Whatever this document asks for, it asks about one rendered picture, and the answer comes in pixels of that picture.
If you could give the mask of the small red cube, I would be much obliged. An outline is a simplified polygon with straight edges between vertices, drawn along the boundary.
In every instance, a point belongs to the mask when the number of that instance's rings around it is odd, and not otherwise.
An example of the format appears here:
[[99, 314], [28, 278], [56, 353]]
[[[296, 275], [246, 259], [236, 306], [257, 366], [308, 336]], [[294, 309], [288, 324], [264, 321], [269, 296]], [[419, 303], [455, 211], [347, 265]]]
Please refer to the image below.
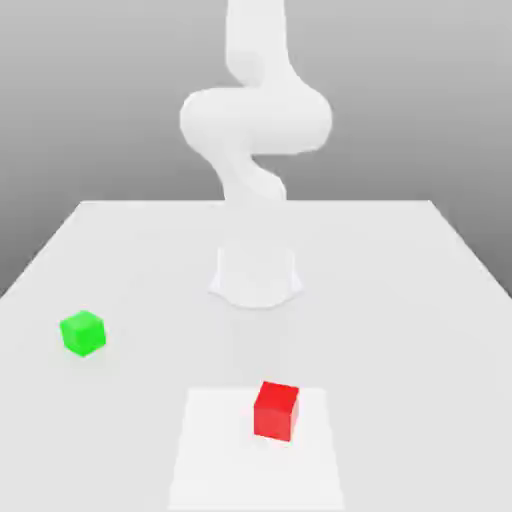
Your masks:
[[253, 405], [257, 436], [290, 442], [299, 411], [299, 388], [264, 381]]

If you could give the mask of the small green cube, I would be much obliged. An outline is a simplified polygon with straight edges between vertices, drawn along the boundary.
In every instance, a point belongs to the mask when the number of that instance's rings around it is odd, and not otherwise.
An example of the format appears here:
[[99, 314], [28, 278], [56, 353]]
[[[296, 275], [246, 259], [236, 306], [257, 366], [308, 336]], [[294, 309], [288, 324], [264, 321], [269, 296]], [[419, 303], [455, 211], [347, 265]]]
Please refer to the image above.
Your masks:
[[64, 346], [81, 357], [106, 344], [104, 321], [89, 311], [80, 311], [59, 323]]

